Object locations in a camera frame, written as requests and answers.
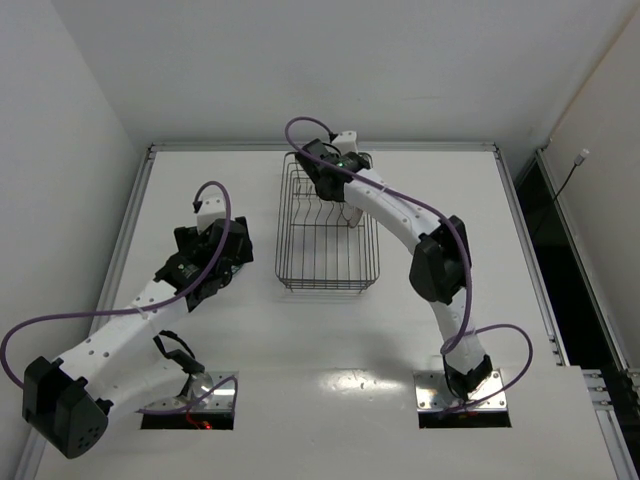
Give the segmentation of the orange sunburst plate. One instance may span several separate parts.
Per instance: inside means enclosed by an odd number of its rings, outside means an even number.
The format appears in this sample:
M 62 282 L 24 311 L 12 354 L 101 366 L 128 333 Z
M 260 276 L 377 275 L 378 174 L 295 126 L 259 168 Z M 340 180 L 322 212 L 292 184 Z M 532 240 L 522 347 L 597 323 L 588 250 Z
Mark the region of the orange sunburst plate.
M 351 216 L 347 221 L 348 226 L 350 228 L 356 228 L 359 225 L 362 216 L 363 211 L 360 208 L 352 207 Z

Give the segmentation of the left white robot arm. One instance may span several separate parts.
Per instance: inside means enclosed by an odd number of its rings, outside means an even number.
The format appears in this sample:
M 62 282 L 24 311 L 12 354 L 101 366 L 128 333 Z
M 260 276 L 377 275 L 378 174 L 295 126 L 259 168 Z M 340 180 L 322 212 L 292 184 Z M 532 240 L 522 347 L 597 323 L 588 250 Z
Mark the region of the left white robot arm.
M 226 287 L 232 269 L 253 260 L 245 217 L 216 219 L 204 230 L 175 229 L 179 250 L 132 302 L 84 342 L 24 372 L 22 416 L 68 459 L 88 452 L 110 422 L 183 397 L 210 380 L 185 348 L 167 350 L 162 333 Z

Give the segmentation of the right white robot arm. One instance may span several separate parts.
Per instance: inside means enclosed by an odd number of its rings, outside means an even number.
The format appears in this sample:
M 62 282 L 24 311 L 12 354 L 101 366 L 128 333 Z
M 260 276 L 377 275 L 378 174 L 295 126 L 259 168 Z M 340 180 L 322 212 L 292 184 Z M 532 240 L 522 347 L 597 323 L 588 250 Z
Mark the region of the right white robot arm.
M 492 363 L 471 319 L 471 260 L 464 222 L 392 189 L 364 154 L 338 155 L 315 139 L 299 148 L 295 158 L 321 199 L 373 217 L 412 255 L 409 282 L 435 315 L 447 386 L 454 397 L 467 401 L 490 375 Z

